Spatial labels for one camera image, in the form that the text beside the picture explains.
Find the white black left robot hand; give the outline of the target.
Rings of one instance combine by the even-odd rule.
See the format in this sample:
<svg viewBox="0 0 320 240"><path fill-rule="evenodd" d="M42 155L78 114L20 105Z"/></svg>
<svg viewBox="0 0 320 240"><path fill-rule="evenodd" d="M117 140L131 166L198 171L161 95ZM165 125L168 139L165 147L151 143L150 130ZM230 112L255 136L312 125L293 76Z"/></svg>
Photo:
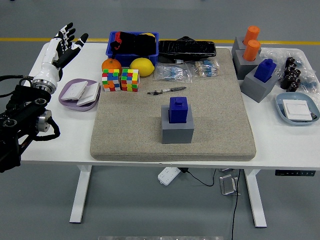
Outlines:
<svg viewBox="0 0 320 240"><path fill-rule="evenodd" d="M84 33L76 42L73 23L62 27L52 38L45 51L40 72L33 77L32 86L53 93L63 75L63 68L67 66L81 51L89 35Z"/></svg>

